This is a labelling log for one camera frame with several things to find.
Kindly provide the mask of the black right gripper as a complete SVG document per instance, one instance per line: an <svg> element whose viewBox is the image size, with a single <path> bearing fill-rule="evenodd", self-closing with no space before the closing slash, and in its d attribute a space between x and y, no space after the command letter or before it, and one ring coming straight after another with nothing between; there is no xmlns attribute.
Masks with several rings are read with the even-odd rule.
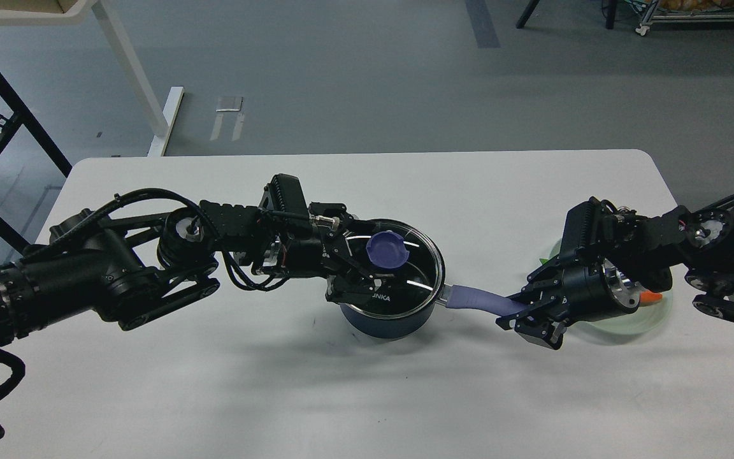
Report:
<svg viewBox="0 0 734 459"><path fill-rule="evenodd" d="M553 351L563 345L569 322L628 316L640 307L640 288L612 262L582 265L573 252L555 255L527 280L526 291L507 296L522 310L499 317L496 325Z"/></svg>

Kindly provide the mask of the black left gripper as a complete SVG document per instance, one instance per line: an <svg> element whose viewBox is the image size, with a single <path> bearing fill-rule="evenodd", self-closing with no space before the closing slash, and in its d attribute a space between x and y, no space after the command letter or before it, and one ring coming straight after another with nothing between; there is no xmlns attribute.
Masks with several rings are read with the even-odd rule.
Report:
<svg viewBox="0 0 734 459"><path fill-rule="evenodd" d="M343 203L310 203L312 217L334 219L329 226L298 226L286 220L265 220L273 236L263 254L263 273L275 278L326 278L324 298L332 303L365 304L399 274L379 268L368 258L329 258L326 242L343 240L351 252L364 252L367 241L378 232L380 220L361 220Z"/></svg>

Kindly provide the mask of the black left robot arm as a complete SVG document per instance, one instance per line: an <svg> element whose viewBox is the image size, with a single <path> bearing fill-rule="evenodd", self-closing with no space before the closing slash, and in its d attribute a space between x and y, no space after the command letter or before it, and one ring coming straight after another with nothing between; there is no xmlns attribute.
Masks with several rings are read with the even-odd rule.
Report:
<svg viewBox="0 0 734 459"><path fill-rule="evenodd" d="M327 300L359 304L393 279L345 247L347 230L375 224L340 203L306 205L276 185L265 191L258 206L195 203L158 188L118 194L0 265L0 401L25 375L9 343L88 310L122 330L139 328L218 290L217 256L243 291L323 278Z"/></svg>

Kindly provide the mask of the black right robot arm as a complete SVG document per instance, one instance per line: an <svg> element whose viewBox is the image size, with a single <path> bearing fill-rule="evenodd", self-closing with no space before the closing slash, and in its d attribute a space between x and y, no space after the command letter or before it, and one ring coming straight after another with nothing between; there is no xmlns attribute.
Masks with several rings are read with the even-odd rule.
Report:
<svg viewBox="0 0 734 459"><path fill-rule="evenodd" d="M734 194L659 217L608 200L583 201L566 215L558 254L528 274L510 296L515 310L498 313L496 323L559 349L569 326L629 316L640 308L641 291L669 291L676 265L687 268L687 284L699 291L693 306L734 323Z"/></svg>

